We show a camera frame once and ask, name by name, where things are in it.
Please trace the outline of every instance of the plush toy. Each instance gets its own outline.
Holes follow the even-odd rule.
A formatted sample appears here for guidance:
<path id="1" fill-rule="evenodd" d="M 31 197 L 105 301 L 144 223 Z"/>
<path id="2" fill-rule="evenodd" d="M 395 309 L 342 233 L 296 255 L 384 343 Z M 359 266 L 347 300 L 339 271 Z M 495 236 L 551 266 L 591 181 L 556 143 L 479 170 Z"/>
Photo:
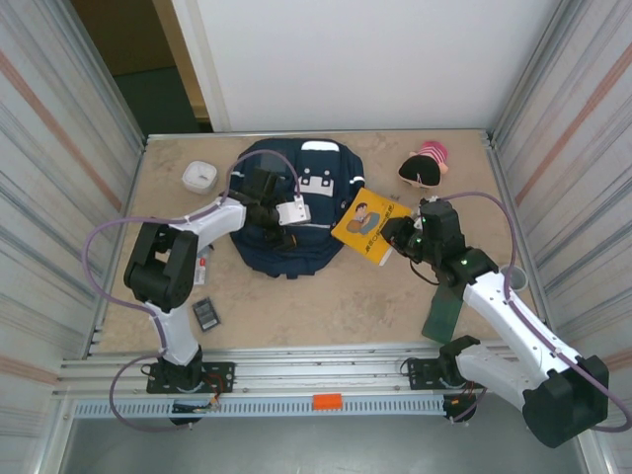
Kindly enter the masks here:
<path id="1" fill-rule="evenodd" d="M 416 188 L 434 188 L 447 173 L 447 150 L 438 141 L 427 141 L 399 168 L 399 177 Z"/>

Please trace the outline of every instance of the smartphone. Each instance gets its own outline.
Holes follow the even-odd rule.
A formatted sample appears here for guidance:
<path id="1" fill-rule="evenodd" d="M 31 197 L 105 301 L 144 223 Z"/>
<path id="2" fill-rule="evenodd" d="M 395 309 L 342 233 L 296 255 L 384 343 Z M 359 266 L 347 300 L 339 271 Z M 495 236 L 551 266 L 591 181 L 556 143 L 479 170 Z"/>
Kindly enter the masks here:
<path id="1" fill-rule="evenodd" d="M 192 305 L 201 330 L 205 333 L 219 324 L 219 316 L 210 298 L 205 298 Z"/>

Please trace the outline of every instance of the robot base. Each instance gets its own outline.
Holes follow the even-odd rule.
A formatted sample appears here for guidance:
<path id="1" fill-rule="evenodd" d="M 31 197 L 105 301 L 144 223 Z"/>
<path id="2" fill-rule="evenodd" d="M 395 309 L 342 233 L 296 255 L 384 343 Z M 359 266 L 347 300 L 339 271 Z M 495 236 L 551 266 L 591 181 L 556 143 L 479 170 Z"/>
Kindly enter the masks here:
<path id="1" fill-rule="evenodd" d="M 149 365 L 147 393 L 230 393 L 235 380 L 234 362 L 202 362 L 201 349 L 187 365 L 159 358 Z"/>
<path id="2" fill-rule="evenodd" d="M 409 358 L 406 360 L 408 381 L 411 390 L 445 390 L 464 388 L 469 381 L 458 370 L 456 358 L 463 350 L 477 346 L 480 341 L 471 336 L 462 336 L 438 351 L 437 358 Z M 472 388 L 483 386 L 475 383 Z"/>

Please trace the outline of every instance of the yellow book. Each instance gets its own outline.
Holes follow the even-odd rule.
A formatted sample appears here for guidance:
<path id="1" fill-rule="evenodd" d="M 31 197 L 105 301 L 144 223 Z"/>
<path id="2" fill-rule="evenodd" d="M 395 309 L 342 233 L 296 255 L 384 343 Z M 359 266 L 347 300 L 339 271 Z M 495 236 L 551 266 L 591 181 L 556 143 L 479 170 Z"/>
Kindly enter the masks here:
<path id="1" fill-rule="evenodd" d="M 388 219 L 406 215 L 411 215 L 408 207 L 362 188 L 332 235 L 382 266 L 393 248 L 380 231 Z"/>

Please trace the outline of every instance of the metal frame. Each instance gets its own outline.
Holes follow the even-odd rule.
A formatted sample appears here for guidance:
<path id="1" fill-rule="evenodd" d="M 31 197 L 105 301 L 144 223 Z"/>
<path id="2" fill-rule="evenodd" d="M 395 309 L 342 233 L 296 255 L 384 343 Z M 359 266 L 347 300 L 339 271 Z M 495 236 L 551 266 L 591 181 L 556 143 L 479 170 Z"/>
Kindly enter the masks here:
<path id="1" fill-rule="evenodd" d="M 127 215 L 129 212 L 129 207 L 131 206 L 131 203 L 133 202 L 133 196 L 135 193 L 136 183 L 137 183 L 136 178 L 138 177 L 138 172 L 140 170 L 140 166 L 144 157 L 144 151 L 145 151 L 144 138 L 145 137 L 143 136 L 142 131 L 140 130 L 140 126 L 138 125 L 138 122 L 136 121 L 129 106 L 127 105 L 127 102 L 124 100 L 122 94 L 120 93 L 117 83 L 112 77 L 112 74 L 110 74 L 110 71 L 108 70 L 108 67 L 106 66 L 106 63 L 104 62 L 103 58 L 97 51 L 94 43 L 90 39 L 88 32 L 86 31 L 83 23 L 79 19 L 79 16 L 77 15 L 77 12 L 75 11 L 70 0 L 62 0 L 61 2 L 54 2 L 54 3 L 55 3 L 55 6 L 54 8 L 50 9 L 50 13 L 55 17 L 56 21 L 59 22 L 59 24 L 62 27 L 68 29 L 74 34 L 74 36 L 76 36 L 76 38 L 80 41 L 80 46 L 83 49 L 87 50 L 87 52 L 89 53 L 88 60 L 90 62 L 90 65 L 93 66 L 93 68 L 87 67 L 86 70 L 89 73 L 90 78 L 100 80 L 101 83 L 105 86 L 106 92 L 110 93 L 112 95 L 112 99 L 115 100 L 114 104 L 120 107 L 119 114 L 117 114 L 116 111 L 114 111 L 113 115 L 115 116 L 116 119 L 126 120 L 127 123 L 131 126 L 131 128 L 137 135 L 138 148 L 136 149 L 136 157 L 138 158 L 138 164 L 136 166 L 136 169 L 132 177 L 132 186 L 127 196 L 125 207 L 121 211 L 121 215 Z M 118 231 L 115 247 L 113 248 L 113 259 L 111 260 L 110 265 L 108 266 L 105 273 L 106 276 L 105 276 L 105 281 L 104 281 L 104 288 L 106 290 L 110 290 L 114 283 L 114 277 L 115 277 L 115 272 L 116 272 L 117 263 L 118 263 L 118 255 L 120 255 L 120 248 L 122 246 L 123 237 L 124 237 L 124 226 Z M 84 341 L 84 345 L 81 351 L 81 354 L 83 356 L 86 356 L 88 354 L 90 350 L 90 346 L 93 341 L 94 333 L 95 331 L 99 331 L 101 324 L 103 324 L 103 318 L 104 318 L 104 315 L 106 312 L 106 306 L 107 306 L 106 303 L 107 303 L 106 301 L 100 300 L 95 308 L 95 319 L 94 319 L 95 324 L 93 325 L 91 331 L 89 332 L 88 336 L 86 337 Z"/>
<path id="2" fill-rule="evenodd" d="M 481 343 L 494 354 L 515 360 L 512 351 L 500 341 Z M 305 404 L 318 393 L 342 393 L 344 407 L 341 415 L 443 415 L 438 400 L 443 394 L 460 393 L 460 390 L 412 391 L 408 376 L 400 372 L 400 366 L 409 357 L 433 358 L 438 355 L 438 344 L 378 344 L 342 345 L 310 348 L 278 348 L 261 350 L 206 351 L 208 361 L 230 360 L 237 363 L 234 391 L 222 395 L 228 407 L 247 404 L 287 406 L 302 403 L 303 408 L 293 415 L 288 412 L 265 413 L 265 416 L 320 416 L 332 412 L 305 411 Z M 67 360 L 61 367 L 55 386 L 48 417 L 48 436 L 40 448 L 39 474 L 57 473 L 63 459 L 66 444 L 75 418 L 107 418 L 112 414 L 106 407 L 110 385 L 120 367 L 138 353 L 96 354 L 85 360 Z M 173 395 L 149 395 L 145 392 L 147 378 L 140 372 L 141 364 L 125 372 L 117 385 L 118 407 L 135 418 L 168 418 L 162 412 L 145 416 L 142 407 L 164 405 Z M 200 395 L 182 394 L 179 401 L 200 401 Z M 363 407 L 356 404 L 372 404 Z M 262 416 L 258 410 L 250 413 L 210 413 L 209 417 Z"/>
<path id="3" fill-rule="evenodd" d="M 616 474 L 618 472 L 614 454 L 605 436 L 606 434 L 592 430 L 577 436 L 577 450 L 584 458 L 590 474 Z"/>
<path id="4" fill-rule="evenodd" d="M 542 285 L 542 281 L 540 280 L 540 276 L 537 272 L 535 260 L 533 259 L 528 244 L 526 243 L 526 238 L 524 237 L 524 232 L 522 232 L 520 221 L 517 218 L 515 202 L 507 185 L 507 177 L 505 176 L 505 171 L 501 166 L 497 149 L 492 145 L 487 132 L 481 133 L 481 140 L 483 141 L 483 146 L 487 152 L 487 158 L 490 162 L 490 166 L 492 167 L 492 172 L 494 173 L 494 179 L 496 180 L 499 193 L 501 194 L 501 199 L 507 206 L 514 223 L 517 249 L 520 254 L 520 259 L 522 260 L 522 265 L 524 266 L 524 271 L 529 279 L 529 289 L 531 290 L 531 296 L 533 297 L 535 309 L 537 310 L 540 319 L 544 319 L 549 325 L 549 328 L 555 330 L 555 328 L 551 326 L 551 320 L 549 317 L 551 310 L 549 308 L 548 301 L 544 296 L 544 286 Z"/>
<path id="5" fill-rule="evenodd" d="M 486 130 L 482 128 L 451 128 L 451 130 L 475 130 L 480 133 L 487 133 Z M 152 141 L 161 141 L 161 140 L 183 140 L 183 139 L 196 139 L 196 138 L 206 138 L 210 136 L 301 136 L 301 135 L 337 135 L 340 133 L 376 133 L 376 132 L 384 132 L 384 131 L 420 131 L 418 128 L 398 128 L 397 130 L 382 130 L 382 129 L 362 129 L 362 130 L 292 130 L 292 131 L 218 131 L 214 133 L 173 133 L 173 134 L 165 134 L 165 133 L 151 133 L 147 137 L 147 143 Z"/>
<path id="6" fill-rule="evenodd" d="M 129 215 L 131 210 L 131 206 L 134 202 L 134 198 L 136 196 L 136 190 L 138 188 L 138 175 L 140 174 L 140 170 L 145 162 L 145 153 L 144 147 L 141 150 L 140 159 L 138 160 L 138 164 L 136 165 L 136 170 L 134 171 L 134 176 L 131 182 L 131 189 L 129 190 L 129 194 L 127 195 L 127 201 L 125 202 L 124 209 L 122 210 L 121 215 Z M 118 227 L 117 239 L 115 241 L 115 247 L 112 251 L 112 259 L 110 260 L 110 264 L 108 265 L 108 269 L 105 273 L 105 278 L 103 281 L 103 289 L 107 292 L 112 291 L 112 287 L 115 284 L 115 277 L 117 275 L 117 266 L 119 265 L 120 252 L 122 250 L 122 244 L 125 240 L 125 233 L 127 230 L 127 224 L 120 225 Z M 95 309 L 95 323 L 92 327 L 92 331 L 90 332 L 90 336 L 86 338 L 84 343 L 84 347 L 82 350 L 83 357 L 87 357 L 92 353 L 93 347 L 101 340 L 101 330 L 103 329 L 103 322 L 106 319 L 106 312 L 108 310 L 108 301 L 104 298 L 100 298 L 99 303 Z"/>

